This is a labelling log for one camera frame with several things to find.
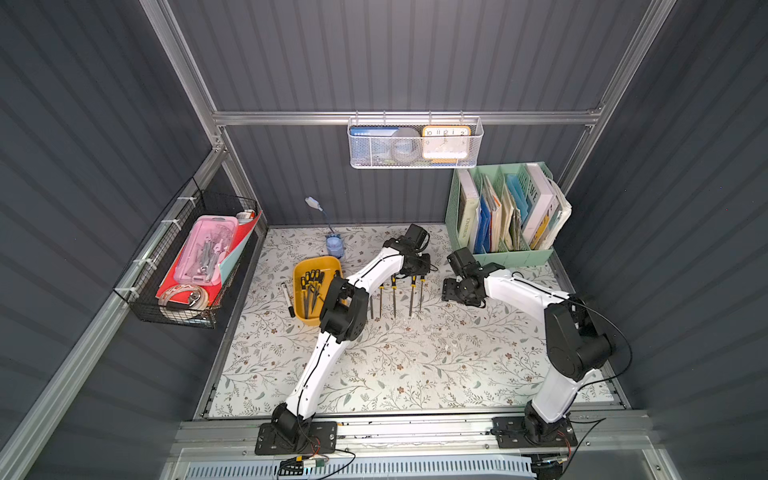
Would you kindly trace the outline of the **yellow storage box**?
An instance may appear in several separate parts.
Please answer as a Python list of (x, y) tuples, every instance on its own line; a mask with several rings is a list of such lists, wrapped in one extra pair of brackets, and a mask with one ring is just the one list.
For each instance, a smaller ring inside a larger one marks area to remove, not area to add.
[(294, 311), (308, 326), (320, 325), (320, 312), (331, 281), (341, 275), (341, 262), (333, 256), (300, 261), (293, 272)]

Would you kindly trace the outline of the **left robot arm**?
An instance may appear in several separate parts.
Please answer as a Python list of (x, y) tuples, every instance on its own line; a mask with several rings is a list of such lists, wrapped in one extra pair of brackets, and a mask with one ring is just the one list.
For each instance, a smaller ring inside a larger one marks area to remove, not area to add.
[(286, 400), (273, 411), (270, 425), (283, 441), (300, 448), (327, 379), (344, 350), (367, 324), (370, 293), (387, 279), (420, 277), (431, 271), (425, 252), (429, 233), (411, 224), (403, 235), (386, 240), (379, 253), (349, 277), (334, 277), (320, 310), (320, 333), (309, 361)]

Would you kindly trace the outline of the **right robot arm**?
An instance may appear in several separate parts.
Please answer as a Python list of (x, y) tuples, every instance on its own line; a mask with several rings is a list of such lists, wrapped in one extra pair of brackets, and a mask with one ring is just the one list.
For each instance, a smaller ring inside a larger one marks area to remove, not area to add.
[(444, 301), (483, 308), (492, 299), (543, 322), (550, 369), (526, 404), (522, 433), (533, 444), (564, 434), (579, 390), (596, 381), (617, 350), (611, 323), (577, 296), (549, 290), (497, 263), (483, 265), (466, 248), (452, 252), (448, 262), (454, 276), (443, 281)]

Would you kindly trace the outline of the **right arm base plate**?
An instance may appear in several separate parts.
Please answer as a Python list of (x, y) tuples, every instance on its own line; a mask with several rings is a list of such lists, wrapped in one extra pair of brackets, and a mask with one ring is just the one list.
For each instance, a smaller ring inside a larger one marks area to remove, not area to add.
[(495, 417), (490, 434), (501, 449), (575, 448), (578, 439), (567, 418), (546, 423), (534, 417)]

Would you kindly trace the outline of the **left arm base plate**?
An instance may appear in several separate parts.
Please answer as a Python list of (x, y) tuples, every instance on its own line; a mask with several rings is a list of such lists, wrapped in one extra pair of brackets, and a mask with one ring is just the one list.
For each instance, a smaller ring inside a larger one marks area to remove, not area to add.
[(287, 434), (281, 434), (275, 424), (265, 423), (259, 427), (254, 454), (330, 454), (335, 451), (337, 439), (338, 424), (335, 422), (313, 421), (301, 430)]

